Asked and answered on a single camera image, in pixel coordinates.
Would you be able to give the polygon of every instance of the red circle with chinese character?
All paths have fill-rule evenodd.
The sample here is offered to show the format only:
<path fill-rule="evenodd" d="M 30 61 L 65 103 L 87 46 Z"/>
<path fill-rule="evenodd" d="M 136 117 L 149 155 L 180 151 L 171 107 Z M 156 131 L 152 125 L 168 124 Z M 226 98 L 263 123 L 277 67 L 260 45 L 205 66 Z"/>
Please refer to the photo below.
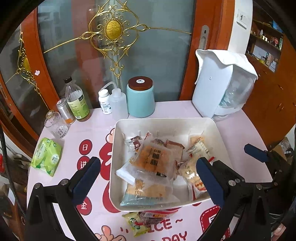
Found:
<path fill-rule="evenodd" d="M 88 139 L 82 141 L 79 145 L 79 152 L 81 155 L 87 155 L 91 152 L 92 149 L 92 142 Z"/>
<path fill-rule="evenodd" d="M 81 170 L 89 162 L 88 156 L 82 156 L 77 162 L 77 170 Z"/>
<path fill-rule="evenodd" d="M 80 214 L 88 215 L 91 213 L 91 210 L 92 210 L 91 201 L 89 200 L 88 197 L 86 197 L 83 203 L 77 205 L 76 208 L 78 212 L 80 212 Z"/>

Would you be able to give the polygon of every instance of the green snack wrapper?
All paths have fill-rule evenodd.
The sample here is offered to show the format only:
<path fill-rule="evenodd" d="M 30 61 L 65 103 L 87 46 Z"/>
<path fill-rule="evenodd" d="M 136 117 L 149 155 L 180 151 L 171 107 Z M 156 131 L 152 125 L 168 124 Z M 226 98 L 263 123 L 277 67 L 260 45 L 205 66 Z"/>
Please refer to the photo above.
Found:
<path fill-rule="evenodd" d="M 122 216 L 131 226 L 134 237 L 140 236 L 141 234 L 145 234 L 149 231 L 149 228 L 147 226 L 138 224 L 138 222 L 141 222 L 139 213 L 127 213 Z"/>
<path fill-rule="evenodd" d="M 42 138 L 36 148 L 31 166 L 53 177 L 58 166 L 62 147 L 48 138 Z"/>

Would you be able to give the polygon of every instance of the white plastic bin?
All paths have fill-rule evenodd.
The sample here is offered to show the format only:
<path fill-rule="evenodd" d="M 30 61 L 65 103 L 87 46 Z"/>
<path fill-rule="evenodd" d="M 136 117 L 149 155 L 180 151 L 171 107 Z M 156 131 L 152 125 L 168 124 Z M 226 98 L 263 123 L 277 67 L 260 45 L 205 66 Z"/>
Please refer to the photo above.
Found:
<path fill-rule="evenodd" d="M 160 210 L 186 205 L 192 205 L 210 199 L 206 193 L 194 201 L 189 200 L 189 191 L 186 182 L 181 176 L 173 183 L 173 195 L 180 199 L 180 203 L 159 204 L 153 206 L 124 206 L 120 203 L 125 193 L 127 183 L 116 176 L 115 172 L 132 156 L 124 140 L 141 135 L 144 139 L 147 132 L 151 132 L 160 139 L 169 139 L 188 147 L 189 135 L 201 135 L 205 138 L 205 144 L 211 149 L 211 153 L 227 166 L 232 168 L 227 150 L 215 122 L 210 118 L 164 118 L 164 119 L 124 119 L 119 120 L 115 126 L 110 191 L 109 196 L 113 205 L 120 211 L 135 212 L 143 210 Z"/>

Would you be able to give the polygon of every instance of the sticker on lid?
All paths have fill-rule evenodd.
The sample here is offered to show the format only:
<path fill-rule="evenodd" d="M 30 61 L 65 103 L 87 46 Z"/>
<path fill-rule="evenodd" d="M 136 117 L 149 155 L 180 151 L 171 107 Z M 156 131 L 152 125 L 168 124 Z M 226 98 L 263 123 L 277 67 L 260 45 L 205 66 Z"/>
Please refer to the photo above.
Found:
<path fill-rule="evenodd" d="M 143 83 L 145 82 L 145 80 L 139 79 L 139 80 L 136 80 L 136 82 L 137 82 L 138 84 L 143 84 Z"/>

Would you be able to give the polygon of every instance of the blue gripper pad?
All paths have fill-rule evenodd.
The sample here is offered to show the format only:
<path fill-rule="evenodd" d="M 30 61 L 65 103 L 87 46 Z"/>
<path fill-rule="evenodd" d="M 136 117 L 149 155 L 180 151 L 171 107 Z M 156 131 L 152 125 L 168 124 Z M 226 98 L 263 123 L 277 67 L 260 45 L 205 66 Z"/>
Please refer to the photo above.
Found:
<path fill-rule="evenodd" d="M 88 169 L 85 172 L 85 174 L 81 177 L 81 179 L 78 181 L 77 185 L 74 187 L 72 192 L 73 193 L 72 203 L 75 206 L 83 203 L 89 190 L 91 189 L 92 185 L 94 184 L 96 178 L 98 177 L 101 171 L 101 161 L 99 158 L 93 156 L 89 160 L 89 162 L 92 162 L 91 165 L 88 166 L 86 164 L 84 168 L 88 167 Z"/>
<path fill-rule="evenodd" d="M 224 191 L 210 168 L 212 165 L 208 162 L 205 157 L 201 157 L 196 162 L 196 171 L 200 176 L 207 192 L 209 193 L 214 204 L 218 205 L 220 208 L 224 205 Z"/>
<path fill-rule="evenodd" d="M 265 151 L 260 150 L 259 148 L 251 145 L 251 144 L 246 144 L 244 147 L 244 151 L 246 154 L 254 157 L 260 162 L 268 162 L 268 156 Z"/>

